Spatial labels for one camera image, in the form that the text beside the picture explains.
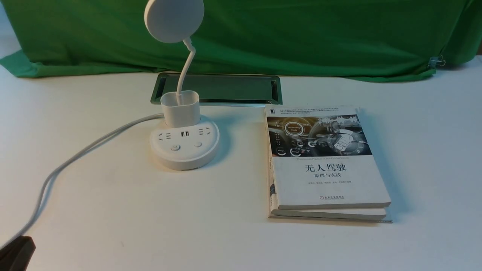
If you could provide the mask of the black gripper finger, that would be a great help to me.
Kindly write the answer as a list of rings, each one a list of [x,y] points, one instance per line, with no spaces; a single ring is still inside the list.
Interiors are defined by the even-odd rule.
[[[1,271],[25,271],[36,249],[30,236],[19,236],[0,251]]]

